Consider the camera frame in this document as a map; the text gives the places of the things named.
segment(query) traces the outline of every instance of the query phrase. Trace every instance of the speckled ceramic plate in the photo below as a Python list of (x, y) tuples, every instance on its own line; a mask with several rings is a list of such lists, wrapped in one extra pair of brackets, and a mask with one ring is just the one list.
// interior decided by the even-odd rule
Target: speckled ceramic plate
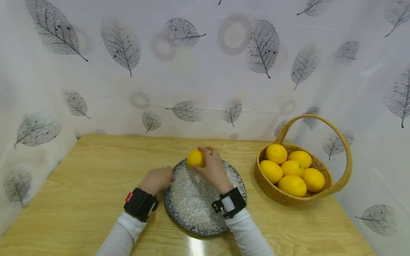
[[(246, 201), (245, 185), (238, 172), (226, 161), (223, 165), (229, 180)], [(173, 174), (175, 181), (165, 191), (165, 205), (175, 221), (186, 230), (203, 236), (227, 231), (222, 213), (215, 213), (211, 206), (219, 199), (218, 192), (197, 172), (188, 168), (186, 159), (173, 168)]]

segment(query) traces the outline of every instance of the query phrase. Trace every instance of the wooden table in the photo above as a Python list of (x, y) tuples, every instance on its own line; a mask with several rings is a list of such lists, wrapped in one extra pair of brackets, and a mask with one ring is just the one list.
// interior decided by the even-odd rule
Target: wooden table
[[(0, 255), (94, 255), (146, 171), (174, 166), (201, 145), (216, 147), (238, 170), (248, 193), (247, 208), (276, 255), (374, 255), (333, 196), (286, 207), (259, 189), (253, 165), (267, 144), (85, 135), (1, 239)], [(219, 237), (186, 232), (160, 203), (131, 255), (225, 256), (239, 255), (239, 250), (230, 232)]]

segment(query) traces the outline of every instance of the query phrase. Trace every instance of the black wrist strap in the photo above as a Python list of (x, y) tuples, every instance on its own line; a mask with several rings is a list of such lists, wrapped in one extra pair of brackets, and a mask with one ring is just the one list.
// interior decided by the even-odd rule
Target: black wrist strap
[(124, 210), (140, 221), (146, 222), (150, 213), (157, 209), (158, 204), (157, 197), (136, 188), (125, 199)]
[(239, 192), (238, 188), (234, 188), (226, 194), (220, 195), (220, 200), (212, 203), (212, 208), (215, 213), (223, 212), (225, 219), (230, 219), (246, 207), (246, 202)]

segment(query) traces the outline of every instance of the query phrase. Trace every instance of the wicker basket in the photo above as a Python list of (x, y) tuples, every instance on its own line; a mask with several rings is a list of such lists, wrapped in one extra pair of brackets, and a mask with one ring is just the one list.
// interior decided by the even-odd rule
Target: wicker basket
[[(296, 120), (301, 119), (301, 118), (307, 118), (307, 117), (316, 118), (316, 119), (319, 119), (322, 122), (326, 123), (327, 125), (329, 125), (336, 132), (336, 134), (342, 140), (342, 143), (343, 143), (343, 146), (344, 146), (345, 152), (346, 152), (346, 169), (344, 171), (343, 176), (335, 184), (333, 184), (332, 176), (331, 176), (329, 170), (327, 169), (327, 167), (319, 159), (317, 159), (315, 156), (313, 156), (311, 153), (304, 150), (303, 148), (299, 148), (298, 146), (295, 146), (293, 144), (283, 143), (283, 140), (285, 139), (285, 136), (286, 136), (290, 126)], [(304, 114), (304, 115), (301, 115), (301, 116), (297, 116), (297, 117), (291, 119), (290, 121), (288, 121), (283, 126), (283, 128), (280, 130), (279, 134), (277, 135), (277, 137), (276, 137), (276, 139), (273, 143), (283, 145), (286, 148), (286, 151), (288, 152), (288, 154), (292, 153), (293, 151), (297, 151), (297, 150), (302, 150), (302, 151), (307, 152), (312, 157), (312, 165), (310, 167), (319, 170), (323, 174), (323, 176), (325, 177), (325, 186), (321, 191), (319, 191), (317, 193), (308, 192), (306, 194), (306, 196), (304, 196), (304, 197), (295, 197), (295, 196), (289, 195), (289, 194), (283, 192), (282, 190), (280, 190), (279, 188), (277, 188), (275, 185), (273, 185), (265, 177), (265, 175), (263, 174), (263, 172), (260, 169), (259, 163), (262, 160), (267, 159), (266, 158), (266, 149), (268, 147), (266, 146), (264, 149), (259, 151), (259, 153), (257, 154), (256, 164), (255, 164), (255, 179), (256, 179), (256, 183), (258, 184), (260, 189), (267, 196), (269, 196), (272, 200), (274, 200), (274, 201), (276, 201), (280, 204), (288, 205), (288, 206), (300, 205), (300, 204), (307, 203), (311, 200), (314, 200), (314, 199), (317, 199), (317, 198), (323, 198), (323, 197), (331, 195), (335, 192), (338, 192), (338, 191), (342, 190), (342, 188), (344, 188), (346, 186), (347, 182), (349, 181), (351, 171), (352, 171), (352, 156), (351, 156), (349, 144), (347, 143), (347, 140), (342, 135), (342, 133), (339, 131), (339, 129), (336, 126), (334, 126), (332, 123), (327, 121), (325, 118), (320, 117), (320, 116), (316, 116), (316, 115), (310, 115), (310, 114)]]

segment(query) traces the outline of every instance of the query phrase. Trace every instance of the hand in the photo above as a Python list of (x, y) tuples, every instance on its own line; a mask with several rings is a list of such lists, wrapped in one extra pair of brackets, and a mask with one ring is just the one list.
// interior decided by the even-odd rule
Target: hand
[(147, 172), (144, 180), (138, 185), (138, 188), (155, 196), (158, 192), (166, 190), (174, 180), (171, 166), (152, 169)]
[(228, 179), (220, 154), (214, 147), (198, 147), (198, 149), (205, 155), (205, 167), (193, 166), (192, 168), (211, 183), (219, 194), (223, 195), (231, 191), (234, 186)]

